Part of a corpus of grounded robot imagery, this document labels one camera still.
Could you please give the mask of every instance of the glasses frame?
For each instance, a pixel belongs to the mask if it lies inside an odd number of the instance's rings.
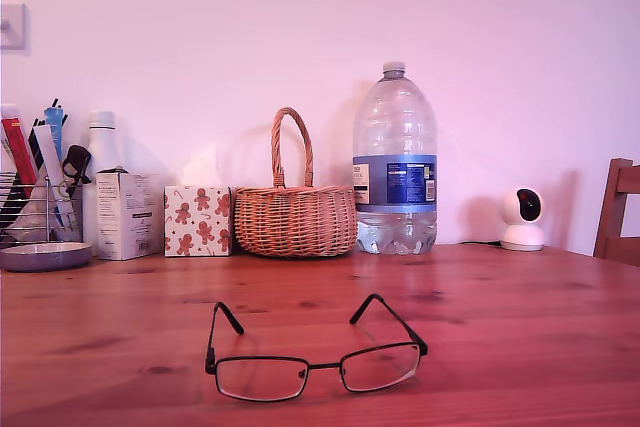
[[[427,343],[422,340],[422,338],[416,333],[415,330],[413,330],[409,324],[407,324],[391,307],[389,307],[389,305],[385,302],[385,300],[382,298],[381,295],[379,294],[371,294],[369,295],[365,301],[362,303],[362,305],[358,308],[358,310],[356,311],[355,314],[353,314],[353,316],[351,317],[351,319],[349,319],[349,323],[352,325],[355,325],[356,322],[358,322],[358,320],[360,320],[360,317],[362,317],[362,314],[364,314],[365,310],[367,310],[367,307],[369,307],[369,304],[371,304],[371,302],[373,300],[377,300],[379,301],[383,306],[386,307],[386,309],[391,313],[391,315],[393,315],[395,317],[395,319],[400,322],[400,324],[402,324],[402,326],[404,327],[404,329],[407,331],[407,333],[409,334],[409,338],[411,338],[411,341],[407,341],[407,342],[395,342],[392,344],[383,344],[383,345],[378,345],[375,347],[369,347],[367,349],[362,349],[362,350],[358,350],[355,352],[350,352],[346,355],[344,355],[339,362],[330,362],[330,363],[324,363],[324,364],[312,364],[310,363],[308,360],[306,359],[302,359],[300,357],[290,357],[290,356],[279,356],[279,355],[241,355],[241,356],[232,356],[232,357],[223,357],[221,359],[216,360],[216,356],[215,356],[215,350],[213,348],[213,329],[216,323],[216,314],[218,312],[218,310],[221,310],[222,313],[225,315],[225,317],[227,318],[227,320],[229,321],[229,323],[231,324],[231,326],[233,327],[233,329],[236,331],[236,333],[238,335],[243,335],[244,334],[244,328],[242,327],[242,325],[240,325],[240,322],[238,322],[238,319],[235,318],[235,316],[231,313],[231,311],[229,310],[229,308],[223,303],[223,302],[217,302],[216,305],[213,307],[213,320],[211,321],[211,332],[209,334],[209,343],[207,344],[207,357],[205,360],[205,365],[204,365],[204,370],[207,374],[209,375],[213,375],[216,378],[216,388],[218,389],[218,392],[220,392],[222,395],[226,395],[227,397],[231,397],[234,399],[239,399],[239,400],[246,400],[248,402],[282,402],[284,400],[291,400],[291,399],[295,399],[297,397],[299,397],[300,395],[302,395],[302,392],[304,392],[305,387],[307,386],[307,381],[309,380],[309,372],[312,370],[321,370],[321,369],[339,369],[340,370],[340,379],[342,380],[342,385],[344,385],[345,389],[347,389],[349,392],[353,392],[353,393],[357,393],[357,394],[362,394],[362,393],[367,393],[367,392],[375,392],[378,390],[382,390],[382,389],[386,389],[389,387],[392,387],[394,385],[397,385],[401,382],[404,382],[407,379],[402,379],[402,380],[398,380],[397,382],[394,382],[392,384],[389,385],[385,385],[382,387],[377,387],[375,389],[367,389],[367,390],[353,390],[350,389],[349,386],[347,385],[346,379],[344,378],[344,369],[343,369],[343,363],[345,360],[350,359],[351,357],[355,357],[357,355],[360,354],[366,354],[368,352],[374,352],[376,350],[383,350],[383,349],[387,349],[390,347],[401,347],[401,346],[405,346],[405,345],[413,345],[416,346],[419,349],[419,356],[418,356],[418,363],[416,364],[416,368],[415,370],[418,370],[418,367],[420,366],[420,359],[422,357],[424,357],[425,355],[427,355],[427,353],[429,352],[429,348],[427,346]],[[218,370],[218,365],[220,363],[223,362],[230,362],[230,361],[234,361],[234,360],[284,360],[284,361],[292,361],[292,362],[299,362],[299,363],[303,363],[307,366],[306,370],[305,370],[305,378],[304,378],[304,382],[302,384],[302,386],[300,387],[299,392],[297,392],[295,395],[289,396],[289,397],[284,397],[282,399],[249,399],[249,398],[245,398],[245,397],[240,397],[240,396],[236,396],[236,395],[231,395],[228,394],[226,392],[223,392],[222,389],[220,388],[220,383],[218,380],[218,376],[217,374],[217,370]]]

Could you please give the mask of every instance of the table surface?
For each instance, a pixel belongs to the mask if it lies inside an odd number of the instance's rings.
[[[154,256],[1,282],[3,427],[640,425],[640,269],[611,261],[452,245],[311,261]],[[372,292],[429,344],[414,379],[353,394],[337,370],[316,370],[301,397],[259,404],[220,395],[204,373],[218,300],[247,332],[216,323],[218,356],[336,362],[408,340],[380,305],[362,330],[348,323]]]

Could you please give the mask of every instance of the water bottle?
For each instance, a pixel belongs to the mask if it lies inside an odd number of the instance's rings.
[[[358,245],[373,254],[428,252],[436,240],[436,118],[403,62],[382,71],[353,128]]]
[[[116,141],[115,114],[91,112],[89,114],[89,146],[91,160],[86,175],[90,184],[82,186],[82,236],[91,244],[93,255],[98,255],[98,189],[96,173],[122,165]]]

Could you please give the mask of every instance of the wicker basket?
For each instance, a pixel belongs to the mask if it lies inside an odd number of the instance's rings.
[[[280,125],[285,115],[304,139],[305,187],[285,187],[280,163]],[[254,254],[270,257],[330,257],[353,249],[357,236],[353,187],[313,187],[313,152],[300,115],[280,109],[271,131],[273,187],[240,188],[235,208],[236,236]]]

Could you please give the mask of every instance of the wooden chair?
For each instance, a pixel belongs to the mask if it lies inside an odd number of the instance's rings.
[[[640,237],[620,237],[627,194],[640,194],[640,165],[611,159],[593,256],[640,266]]]

